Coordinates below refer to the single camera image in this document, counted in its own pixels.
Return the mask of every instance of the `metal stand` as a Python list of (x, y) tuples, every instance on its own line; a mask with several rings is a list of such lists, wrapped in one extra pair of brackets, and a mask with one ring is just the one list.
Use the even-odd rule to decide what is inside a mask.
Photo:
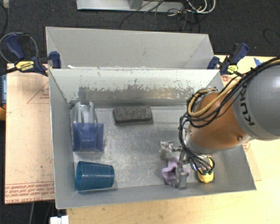
[[(146, 12), (159, 3), (160, 0), (77, 0), (77, 9)], [(164, 13), (173, 8), (180, 10), (182, 3), (163, 2), (157, 7), (157, 12)]]

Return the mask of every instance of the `black carpet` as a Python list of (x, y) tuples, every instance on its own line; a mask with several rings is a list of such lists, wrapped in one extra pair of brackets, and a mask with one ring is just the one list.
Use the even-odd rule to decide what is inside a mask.
[[(76, 0), (9, 0), (9, 32), (29, 33), (37, 42), (40, 57), (46, 56), (45, 27), (120, 29), (131, 13), (77, 11)], [(250, 48), (249, 56), (280, 56), (280, 0), (217, 0), (207, 15), (169, 18), (162, 14), (133, 13), (121, 26), (124, 30), (146, 30), (209, 34), (215, 54), (228, 54), (235, 42)], [(5, 11), (0, 7), (0, 35)], [(0, 69), (5, 61), (0, 56)], [(3, 204), (5, 123), (0, 122), (0, 224), (27, 224), (31, 204)], [(38, 203), (32, 223), (43, 223), (50, 203)]]

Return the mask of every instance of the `table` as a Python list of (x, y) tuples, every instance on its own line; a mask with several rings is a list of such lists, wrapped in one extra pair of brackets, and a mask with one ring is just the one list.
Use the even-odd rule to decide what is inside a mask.
[[(270, 57), (255, 57), (264, 62)], [(239, 72), (244, 72), (251, 66), (255, 66), (254, 57), (247, 56), (239, 63)], [(22, 101), (26, 107), (34, 107), (38, 110), (37, 116), (26, 110), (25, 113), (17, 113), (18, 107), (9, 103), (19, 96), (25, 96), (28, 89), (25, 84), (35, 80), (26, 75), (26, 82), (21, 79), (16, 84), (18, 93), (10, 93), (13, 76), (26, 74), (9, 74), (7, 79), (7, 148), (6, 148), (6, 197), (5, 203), (31, 202), (37, 200), (51, 200), (54, 198), (53, 164), (51, 157), (49, 103), (46, 77), (39, 80), (41, 88), (34, 96)], [(20, 136), (15, 142), (12, 131), (17, 128), (25, 131), (25, 124), (21, 122), (21, 115), (27, 120), (34, 117), (34, 139), (39, 142), (31, 144), (31, 137)], [(21, 156), (14, 159), (16, 148), (23, 149)], [(125, 203), (66, 210), (70, 217), (70, 224), (81, 223), (280, 223), (280, 140), (259, 141), (253, 140), (246, 147), (246, 157), (255, 181), (256, 191), (234, 192), (220, 195), (195, 196), (163, 201), (142, 203)], [(33, 182), (47, 184), (36, 187)]]

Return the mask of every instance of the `blue cup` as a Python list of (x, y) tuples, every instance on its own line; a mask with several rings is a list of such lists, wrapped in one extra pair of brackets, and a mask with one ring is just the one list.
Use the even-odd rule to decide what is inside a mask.
[(111, 165), (80, 161), (76, 169), (77, 191), (111, 188), (114, 168)]

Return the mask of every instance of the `cardboard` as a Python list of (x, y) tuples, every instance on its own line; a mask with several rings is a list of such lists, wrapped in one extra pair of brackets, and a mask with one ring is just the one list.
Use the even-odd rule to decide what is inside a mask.
[(5, 204), (55, 198), (50, 134), (48, 77), (8, 74)]

